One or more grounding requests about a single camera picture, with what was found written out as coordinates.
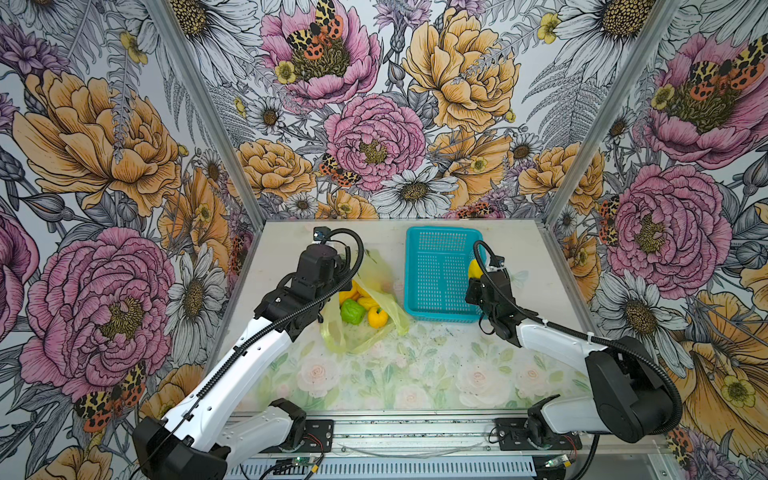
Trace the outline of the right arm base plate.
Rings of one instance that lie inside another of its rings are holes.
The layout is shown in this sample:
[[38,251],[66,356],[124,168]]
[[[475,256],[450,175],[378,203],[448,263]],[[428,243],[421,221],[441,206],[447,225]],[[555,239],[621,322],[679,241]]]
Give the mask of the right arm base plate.
[[583,444],[578,435],[554,434],[543,440],[535,441],[533,433],[522,417],[495,418],[489,433],[489,441],[501,451],[579,451]]

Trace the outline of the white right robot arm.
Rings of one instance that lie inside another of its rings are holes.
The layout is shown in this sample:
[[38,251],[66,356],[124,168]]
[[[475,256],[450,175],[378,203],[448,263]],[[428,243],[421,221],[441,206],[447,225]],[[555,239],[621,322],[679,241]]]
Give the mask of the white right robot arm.
[[679,425],[680,393],[637,339],[610,340],[540,318],[515,303],[502,270],[471,273],[465,300],[480,308],[499,338],[552,357],[587,377],[586,395],[553,395],[527,410],[527,438],[534,445],[544,447],[556,436],[577,432],[636,443]]

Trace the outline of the yellow-green plastic bag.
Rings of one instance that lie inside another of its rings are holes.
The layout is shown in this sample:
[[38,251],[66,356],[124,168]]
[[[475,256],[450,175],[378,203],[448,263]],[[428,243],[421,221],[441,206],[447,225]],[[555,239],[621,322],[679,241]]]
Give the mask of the yellow-green plastic bag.
[[336,354],[362,354],[381,342],[392,332],[404,336],[409,332],[412,318],[395,296],[395,274],[390,265],[376,250],[366,252],[362,266],[352,281],[358,284],[361,296],[356,300],[368,310],[381,307],[389,314],[387,325],[371,328],[367,314],[359,325],[344,323],[341,319],[339,293],[335,294],[322,310],[323,322],[320,333],[326,347]]

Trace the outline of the yellow toy banana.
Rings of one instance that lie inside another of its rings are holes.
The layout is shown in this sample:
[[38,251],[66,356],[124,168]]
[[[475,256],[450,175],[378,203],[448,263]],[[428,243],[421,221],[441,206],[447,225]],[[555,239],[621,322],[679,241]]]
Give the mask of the yellow toy banana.
[[483,276],[483,269],[476,259],[473,259],[468,267],[469,279],[481,279]]

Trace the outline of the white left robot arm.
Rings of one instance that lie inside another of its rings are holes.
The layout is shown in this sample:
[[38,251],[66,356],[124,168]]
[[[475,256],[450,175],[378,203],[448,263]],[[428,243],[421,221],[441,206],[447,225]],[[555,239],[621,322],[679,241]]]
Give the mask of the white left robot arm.
[[202,383],[161,419],[140,421],[132,434],[135,471],[148,479],[222,479],[266,449],[295,449],[306,413],[289,400],[274,400],[237,424],[230,417],[270,365],[321,320],[332,296],[351,286],[363,259],[362,246],[339,253],[325,240],[310,244]]

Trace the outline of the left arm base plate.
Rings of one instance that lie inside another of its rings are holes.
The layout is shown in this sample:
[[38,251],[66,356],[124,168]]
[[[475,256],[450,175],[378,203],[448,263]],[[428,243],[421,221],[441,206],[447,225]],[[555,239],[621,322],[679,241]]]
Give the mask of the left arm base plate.
[[310,419],[305,422],[303,434],[298,443],[269,447],[263,453],[330,453],[333,448],[335,421],[331,419]]

